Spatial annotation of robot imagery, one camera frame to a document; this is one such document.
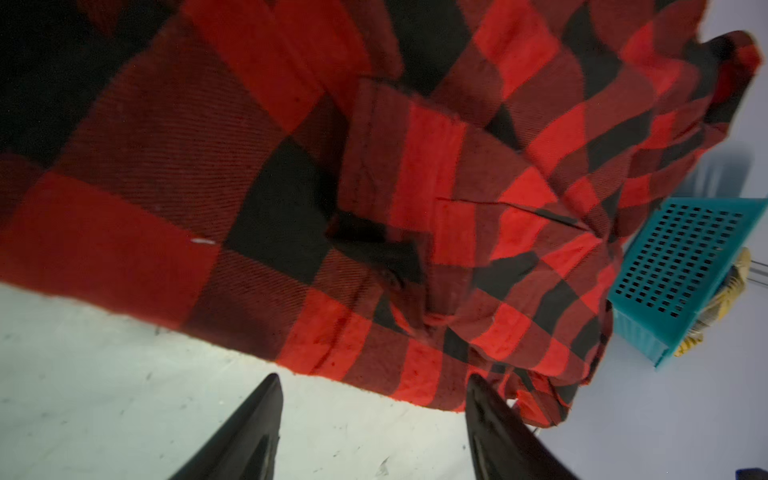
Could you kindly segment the red black plaid shirt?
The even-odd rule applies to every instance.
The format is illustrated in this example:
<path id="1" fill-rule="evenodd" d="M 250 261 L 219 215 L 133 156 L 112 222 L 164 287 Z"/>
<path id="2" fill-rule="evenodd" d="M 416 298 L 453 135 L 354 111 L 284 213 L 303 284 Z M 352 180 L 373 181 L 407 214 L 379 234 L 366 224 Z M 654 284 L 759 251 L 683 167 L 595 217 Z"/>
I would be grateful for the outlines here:
<path id="1" fill-rule="evenodd" d="M 761 64 L 703 1 L 5 1 L 1 278 L 563 422 Z"/>

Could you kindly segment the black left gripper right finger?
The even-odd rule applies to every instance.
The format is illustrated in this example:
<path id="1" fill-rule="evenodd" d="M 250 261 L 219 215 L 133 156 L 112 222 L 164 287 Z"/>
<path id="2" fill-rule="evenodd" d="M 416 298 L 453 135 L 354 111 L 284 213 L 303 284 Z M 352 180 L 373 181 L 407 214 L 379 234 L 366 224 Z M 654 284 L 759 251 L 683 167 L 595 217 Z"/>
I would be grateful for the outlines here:
<path id="1" fill-rule="evenodd" d="M 478 374 L 469 379 L 465 413 L 477 479 L 576 480 Z"/>

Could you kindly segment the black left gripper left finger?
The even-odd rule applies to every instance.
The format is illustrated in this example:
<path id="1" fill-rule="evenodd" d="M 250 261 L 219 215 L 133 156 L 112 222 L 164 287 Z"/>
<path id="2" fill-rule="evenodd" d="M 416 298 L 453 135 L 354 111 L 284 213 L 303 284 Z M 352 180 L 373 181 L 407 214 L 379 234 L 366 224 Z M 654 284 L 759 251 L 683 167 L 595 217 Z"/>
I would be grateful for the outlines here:
<path id="1" fill-rule="evenodd" d="M 282 410 L 281 382 L 272 373 L 171 479 L 272 479 Z"/>

